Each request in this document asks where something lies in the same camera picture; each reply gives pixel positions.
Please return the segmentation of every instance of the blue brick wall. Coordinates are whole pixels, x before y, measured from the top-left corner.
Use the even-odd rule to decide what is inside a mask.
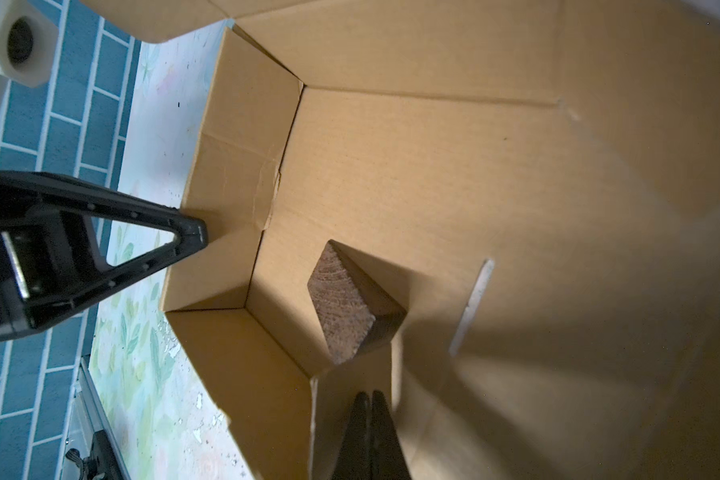
[[[30,3],[59,27],[57,57],[48,84],[9,82],[0,109],[0,169],[116,188],[140,43],[78,0]],[[110,222],[94,225],[106,253]],[[0,480],[58,478],[76,366],[90,353],[96,310],[0,343]]]

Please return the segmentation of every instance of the floral tablecloth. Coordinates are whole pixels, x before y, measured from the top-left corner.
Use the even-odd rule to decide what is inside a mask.
[[[179,206],[225,23],[164,44],[142,44],[119,191]],[[113,224],[107,260],[121,264],[172,234]],[[133,480],[248,478],[224,414],[213,404],[158,310],[165,273],[99,306],[90,358]]]

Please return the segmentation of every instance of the brown wooden block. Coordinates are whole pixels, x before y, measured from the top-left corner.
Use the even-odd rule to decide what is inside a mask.
[[[389,342],[405,318],[405,309],[334,240],[322,251],[307,289],[335,364]]]

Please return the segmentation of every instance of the wooden block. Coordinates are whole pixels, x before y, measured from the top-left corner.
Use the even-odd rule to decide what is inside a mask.
[[[335,364],[388,343],[405,318],[405,309],[334,240],[322,251],[307,289]]]

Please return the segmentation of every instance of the cardboard box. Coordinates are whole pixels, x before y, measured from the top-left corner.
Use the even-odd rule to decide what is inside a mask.
[[[720,476],[718,24],[663,0],[89,4],[151,42],[236,19],[182,201],[212,243],[163,307],[257,476],[327,478],[371,388],[416,479]],[[409,312],[339,368],[306,288],[330,239]]]

